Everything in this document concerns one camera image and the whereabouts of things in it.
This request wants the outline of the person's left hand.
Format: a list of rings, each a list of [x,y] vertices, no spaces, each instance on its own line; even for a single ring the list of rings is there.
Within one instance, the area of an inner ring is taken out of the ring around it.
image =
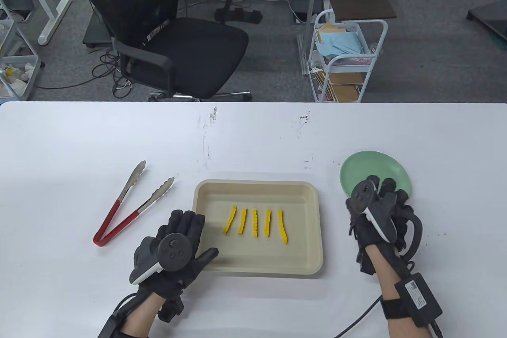
[[[147,257],[153,256],[161,240],[167,235],[178,233],[189,239],[192,245],[192,260],[179,271],[155,272],[138,285],[139,294],[154,293],[163,299],[180,296],[198,275],[219,255],[217,248],[209,248],[197,256],[201,234],[205,224],[205,216],[191,210],[173,210],[167,224],[159,227],[155,237],[146,237],[136,248],[133,256],[134,271],[139,267],[149,269]]]

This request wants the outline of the person's right hand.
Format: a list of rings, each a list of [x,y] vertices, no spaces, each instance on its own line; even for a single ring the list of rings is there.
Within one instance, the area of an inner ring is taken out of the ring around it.
[[[353,235],[362,252],[373,244],[391,243],[398,251],[406,249],[408,219],[402,213],[413,214],[407,205],[408,194],[396,189],[396,182],[383,182],[375,175],[360,181],[346,200],[350,214],[349,235]]]

